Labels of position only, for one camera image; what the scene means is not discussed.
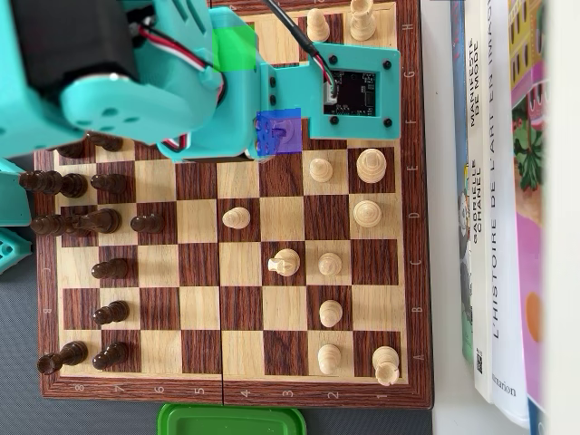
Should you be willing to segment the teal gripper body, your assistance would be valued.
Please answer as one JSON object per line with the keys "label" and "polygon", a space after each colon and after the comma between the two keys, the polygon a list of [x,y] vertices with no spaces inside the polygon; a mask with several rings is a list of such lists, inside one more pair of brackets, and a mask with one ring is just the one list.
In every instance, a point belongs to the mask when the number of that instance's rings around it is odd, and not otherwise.
{"label": "teal gripper body", "polygon": [[174,162],[255,160],[256,114],[265,89],[254,29],[229,8],[211,8],[213,64],[224,74],[223,98],[211,118],[188,134],[188,146],[174,150],[163,142],[159,152]]}

